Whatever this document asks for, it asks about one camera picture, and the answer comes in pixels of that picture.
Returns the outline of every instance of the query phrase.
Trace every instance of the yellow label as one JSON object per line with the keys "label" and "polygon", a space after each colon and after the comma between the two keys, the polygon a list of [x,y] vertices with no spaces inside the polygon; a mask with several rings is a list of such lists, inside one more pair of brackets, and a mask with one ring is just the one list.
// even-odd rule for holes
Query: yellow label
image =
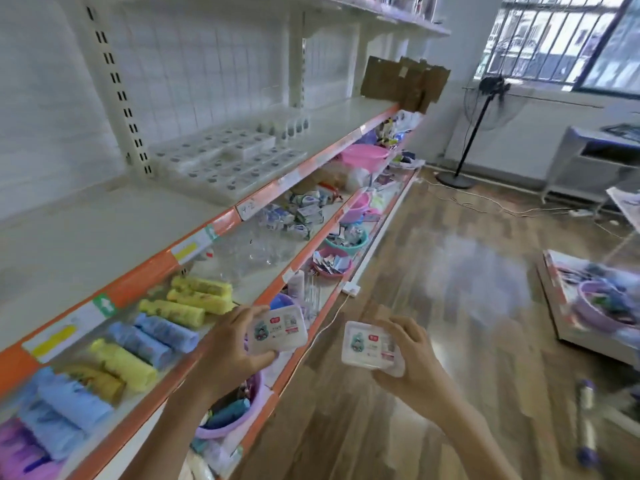
{"label": "yellow label", "polygon": [[173,253],[173,255],[175,256],[176,261],[180,262],[197,249],[198,245],[195,242],[192,242],[188,246],[183,247],[180,251]]}
{"label": "yellow label", "polygon": [[77,331],[75,325],[67,325],[62,330],[55,332],[50,338],[39,346],[33,349],[31,352],[35,357],[42,357],[53,350],[53,348],[59,346],[66,339],[71,337]]}

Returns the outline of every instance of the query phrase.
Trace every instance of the standing fan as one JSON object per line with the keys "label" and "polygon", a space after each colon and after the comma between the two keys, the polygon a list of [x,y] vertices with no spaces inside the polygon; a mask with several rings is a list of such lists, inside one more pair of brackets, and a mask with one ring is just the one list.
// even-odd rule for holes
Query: standing fan
{"label": "standing fan", "polygon": [[[441,184],[446,185],[448,187],[452,187],[454,189],[470,189],[476,184],[476,181],[460,175],[460,170],[462,170],[462,166],[465,164],[465,160],[467,159],[467,155],[469,150],[471,149],[471,145],[476,138],[476,134],[478,133],[478,129],[483,124],[484,117],[489,109],[490,104],[498,96],[498,106],[496,115],[492,115],[494,119],[494,123],[498,122],[498,124],[486,124],[491,118],[488,118],[485,121],[485,125],[483,125],[483,129],[494,129],[498,126],[501,126],[506,122],[507,119],[513,117],[513,115],[507,116],[507,112],[505,110],[505,99],[504,95],[511,88],[511,85],[505,81],[505,79],[501,75],[495,76],[487,76],[483,80],[480,81],[477,89],[474,89],[472,93],[476,94],[476,104],[480,96],[486,96],[484,100],[484,105],[482,106],[482,110],[480,111],[480,116],[476,121],[476,125],[474,126],[474,130],[471,133],[471,139],[469,140],[468,145],[465,148],[464,153],[462,153],[462,158],[460,163],[458,164],[458,168],[456,168],[456,172],[452,173],[450,171],[441,171],[436,175],[436,180]],[[469,125],[471,125],[473,114],[469,115],[467,112],[467,98],[465,94],[465,114],[467,115],[467,119],[469,120]]]}

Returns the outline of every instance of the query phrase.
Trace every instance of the pink plastic basin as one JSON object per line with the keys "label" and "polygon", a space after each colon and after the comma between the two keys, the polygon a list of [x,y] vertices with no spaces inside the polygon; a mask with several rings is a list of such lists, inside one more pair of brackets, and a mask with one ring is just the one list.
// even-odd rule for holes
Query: pink plastic basin
{"label": "pink plastic basin", "polygon": [[367,192],[364,192],[357,200],[353,203],[350,209],[342,216],[340,222],[343,224],[351,224],[354,222],[358,222],[363,217],[364,213],[369,209],[369,204],[371,202],[371,195]]}
{"label": "pink plastic basin", "polygon": [[352,144],[342,151],[342,161],[357,168],[364,168],[375,172],[380,168],[381,161],[387,158],[389,150],[374,144]]}
{"label": "pink plastic basin", "polygon": [[625,323],[620,323],[613,318],[606,316],[596,306],[593,306],[585,293],[597,293],[606,285],[597,281],[585,281],[578,285],[578,298],[573,303],[573,309],[578,313],[579,318],[585,322],[588,326],[592,326],[597,330],[613,333],[621,328],[631,327]]}
{"label": "pink plastic basin", "polygon": [[318,252],[320,253],[320,256],[322,256],[323,258],[326,258],[327,256],[340,256],[340,257],[349,258],[349,267],[344,270],[344,273],[333,273],[333,274],[329,274],[326,271],[320,269],[318,266],[316,266],[316,263],[312,261],[311,266],[313,266],[314,269],[325,278],[329,278],[330,280],[341,278],[344,276],[345,273],[348,273],[349,270],[353,267],[353,260],[351,259],[351,256],[349,256],[347,251],[343,251],[341,249],[336,249],[336,248],[323,248]]}
{"label": "pink plastic basin", "polygon": [[224,428],[217,429],[206,429],[206,428],[197,428],[196,429],[196,438],[200,438],[203,440],[211,440],[213,438],[222,438],[227,436],[231,431],[240,426],[246,420],[248,420],[251,415],[261,407],[260,400],[262,398],[262,371],[257,374],[252,375],[249,380],[253,380],[253,397],[249,397],[251,401],[251,406],[247,412],[245,412],[239,419],[233,421],[233,423],[228,424]]}

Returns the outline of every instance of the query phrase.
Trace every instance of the wooden floor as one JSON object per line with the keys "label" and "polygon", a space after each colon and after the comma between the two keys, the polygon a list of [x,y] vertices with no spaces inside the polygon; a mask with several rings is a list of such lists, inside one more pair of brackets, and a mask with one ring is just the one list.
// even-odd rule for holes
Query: wooden floor
{"label": "wooden floor", "polygon": [[[513,210],[540,204],[500,187],[474,192]],[[486,213],[444,200],[451,196]],[[575,460],[574,384],[589,378],[599,391],[615,390],[626,367],[556,341],[533,257],[550,248],[597,260],[618,240],[588,220],[498,210],[425,182],[412,186],[360,294],[316,341],[234,480],[466,478],[439,429],[368,371],[340,362],[344,322],[391,310],[428,329],[444,368],[523,479],[599,478]]]}

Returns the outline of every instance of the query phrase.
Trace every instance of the hand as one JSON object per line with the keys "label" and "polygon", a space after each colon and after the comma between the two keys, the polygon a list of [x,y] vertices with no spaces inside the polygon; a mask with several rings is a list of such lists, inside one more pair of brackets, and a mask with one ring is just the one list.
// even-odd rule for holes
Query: hand
{"label": "hand", "polygon": [[438,423],[461,396],[434,354],[427,331],[408,317],[375,320],[372,324],[393,337],[405,362],[401,378],[378,370],[373,371],[373,379],[418,414]]}
{"label": "hand", "polygon": [[200,358],[187,378],[190,394],[197,394],[209,407],[276,359],[274,351],[248,355],[244,350],[247,327],[255,315],[268,310],[268,306],[236,306],[219,318],[193,352]]}

